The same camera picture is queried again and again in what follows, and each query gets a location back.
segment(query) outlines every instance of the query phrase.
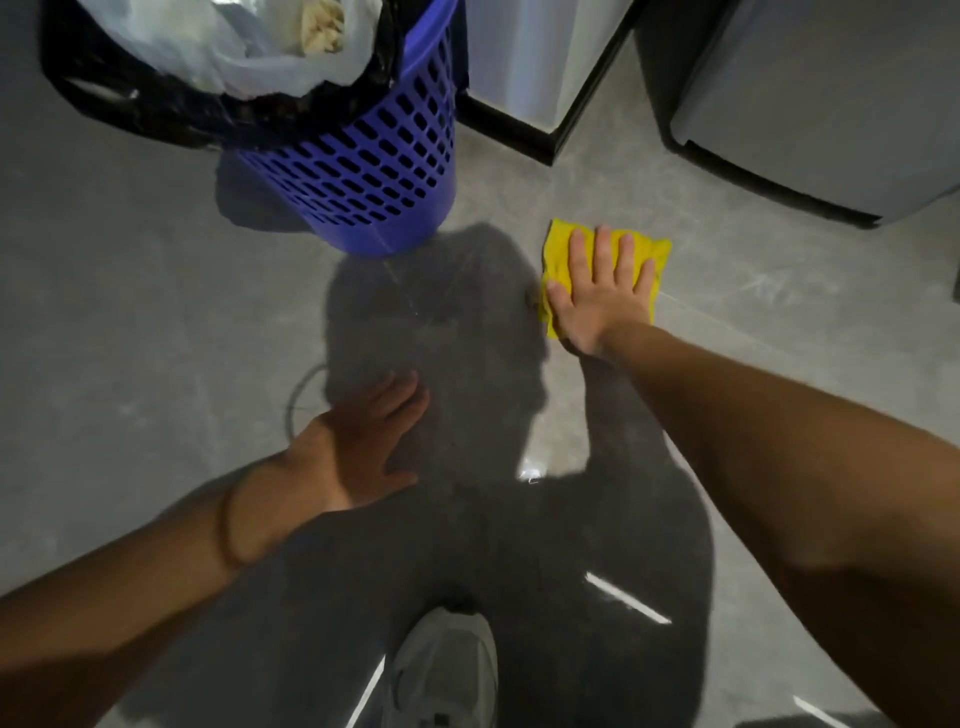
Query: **white sneaker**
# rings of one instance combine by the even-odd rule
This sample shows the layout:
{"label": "white sneaker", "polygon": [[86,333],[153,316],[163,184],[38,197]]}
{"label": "white sneaker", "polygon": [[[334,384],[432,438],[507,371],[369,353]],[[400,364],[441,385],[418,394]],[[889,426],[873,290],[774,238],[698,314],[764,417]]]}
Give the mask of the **white sneaker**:
{"label": "white sneaker", "polygon": [[382,728],[492,728],[499,678],[490,624],[438,607],[391,665]]}

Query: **floor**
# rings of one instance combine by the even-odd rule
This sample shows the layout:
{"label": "floor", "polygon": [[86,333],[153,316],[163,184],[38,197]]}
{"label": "floor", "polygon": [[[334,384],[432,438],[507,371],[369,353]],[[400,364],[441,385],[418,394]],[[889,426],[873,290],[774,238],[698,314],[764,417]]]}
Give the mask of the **floor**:
{"label": "floor", "polygon": [[0,16],[0,591],[237,476],[388,366],[434,392],[400,454],[423,485],[303,529],[104,725],[345,725],[451,598],[490,615],[505,726],[822,724],[805,704],[882,723],[624,383],[545,343],[524,295],[552,216],[668,236],[661,326],[958,442],[960,198],[862,231],[724,182],[663,148],[627,46],[555,167],[460,129],[438,238],[347,259],[235,160],[81,118],[36,69],[29,8]]}

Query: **person's left hand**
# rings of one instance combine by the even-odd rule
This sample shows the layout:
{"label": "person's left hand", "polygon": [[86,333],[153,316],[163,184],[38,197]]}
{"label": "person's left hand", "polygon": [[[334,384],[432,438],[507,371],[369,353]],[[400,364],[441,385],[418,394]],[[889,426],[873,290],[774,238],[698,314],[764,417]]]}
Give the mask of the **person's left hand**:
{"label": "person's left hand", "polygon": [[[252,520],[273,522],[266,549],[322,513],[360,508],[416,483],[415,473],[387,473],[386,463],[430,404],[418,382],[416,372],[390,372],[314,418],[287,450],[240,484],[237,529],[249,525],[256,532]],[[249,552],[240,544],[236,549]]]}

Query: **yellow microfiber cloth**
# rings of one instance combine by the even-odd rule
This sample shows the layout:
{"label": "yellow microfiber cloth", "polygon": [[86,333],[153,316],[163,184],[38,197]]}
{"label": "yellow microfiber cloth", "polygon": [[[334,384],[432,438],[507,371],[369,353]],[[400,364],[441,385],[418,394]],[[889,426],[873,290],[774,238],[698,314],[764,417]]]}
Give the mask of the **yellow microfiber cloth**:
{"label": "yellow microfiber cloth", "polygon": [[[543,282],[540,285],[540,320],[546,322],[546,333],[551,339],[559,339],[557,330],[553,326],[553,309],[546,297],[546,282],[549,279],[558,280],[564,285],[566,290],[570,290],[570,268],[567,265],[569,259],[569,241],[570,234],[575,230],[581,230],[586,239],[587,261],[590,270],[593,270],[593,237],[594,231],[585,228],[583,225],[567,223],[559,218],[554,218],[550,223],[550,232],[546,235],[546,242],[543,243]],[[650,317],[654,315],[654,300],[660,291],[660,276],[663,274],[663,267],[666,265],[666,259],[670,256],[669,240],[651,240],[646,235],[637,231],[612,231],[611,247],[613,254],[613,265],[616,265],[616,259],[620,254],[620,235],[630,233],[634,237],[634,246],[636,254],[634,255],[634,283],[640,277],[640,266],[648,257],[652,257],[656,263],[657,274],[654,277],[654,289],[650,294]]]}

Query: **perforated plastic basket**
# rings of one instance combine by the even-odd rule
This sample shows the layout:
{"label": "perforated plastic basket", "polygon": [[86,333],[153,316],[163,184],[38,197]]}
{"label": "perforated plastic basket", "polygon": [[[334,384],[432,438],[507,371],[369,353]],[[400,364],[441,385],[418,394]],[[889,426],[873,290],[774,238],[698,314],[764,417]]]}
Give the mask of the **perforated plastic basket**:
{"label": "perforated plastic basket", "polygon": [[241,153],[342,251],[390,255],[412,248],[453,205],[449,28],[456,5],[433,0],[407,34],[399,81],[351,125],[274,152]]}

